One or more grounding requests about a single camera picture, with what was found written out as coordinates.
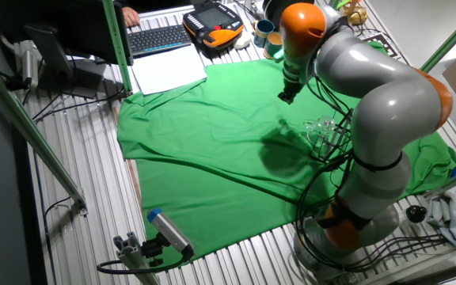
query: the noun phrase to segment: green metal frame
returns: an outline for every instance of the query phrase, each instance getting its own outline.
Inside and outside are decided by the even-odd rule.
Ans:
[[[423,72],[430,72],[435,65],[443,59],[450,49],[456,44],[456,30],[451,34],[451,36],[446,39],[446,41],[435,51],[430,59],[420,68]]]
[[[443,59],[444,55],[446,55],[451,48],[453,48],[456,44],[456,29],[455,31],[446,39],[446,41],[435,51],[435,53],[431,56],[430,59],[420,68],[423,72],[430,72],[435,65]],[[452,178],[451,180],[447,181],[443,186],[434,189],[427,193],[425,197],[431,198],[433,196],[440,195],[447,190],[456,186],[456,177]]]
[[[132,91],[130,74],[127,71],[126,56],[124,54],[123,41],[120,37],[119,25],[117,24],[114,2],[112,0],[103,0],[103,8],[107,17],[114,50],[116,51],[117,63],[119,64],[120,73],[123,76],[124,91],[130,93]]]
[[[40,156],[45,165],[50,169],[57,181],[70,194],[80,209],[80,213],[87,214],[86,198],[73,182],[61,161],[55,156],[54,151],[41,135],[35,123],[24,110],[15,94],[8,91],[5,82],[0,77],[0,108],[12,124],[24,136],[35,152]]]
[[[340,0],[330,0],[329,6],[331,6],[333,9],[337,10],[337,6],[339,5]]]

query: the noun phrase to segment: person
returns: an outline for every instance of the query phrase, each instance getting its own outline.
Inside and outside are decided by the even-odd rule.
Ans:
[[[190,5],[189,0],[115,0],[123,7],[124,23],[133,27],[140,25],[139,13],[166,9],[175,6]]]

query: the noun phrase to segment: keyboard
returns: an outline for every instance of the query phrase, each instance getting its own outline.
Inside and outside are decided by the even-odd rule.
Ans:
[[[191,38],[183,25],[153,28],[128,35],[133,58],[182,48],[191,44]]]

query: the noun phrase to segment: monitor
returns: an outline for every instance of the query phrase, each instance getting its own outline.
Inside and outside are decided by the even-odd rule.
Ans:
[[[127,65],[132,65],[122,7],[114,2],[117,24]],[[26,25],[41,25],[55,31],[65,51],[95,55],[117,64],[105,10],[101,0],[0,0],[0,29],[12,42],[31,40]]]

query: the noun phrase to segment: blue mug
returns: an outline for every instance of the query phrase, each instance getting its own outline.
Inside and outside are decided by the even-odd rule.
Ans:
[[[267,42],[268,34],[274,32],[275,28],[274,24],[269,20],[254,21],[254,44],[259,48],[264,47]]]

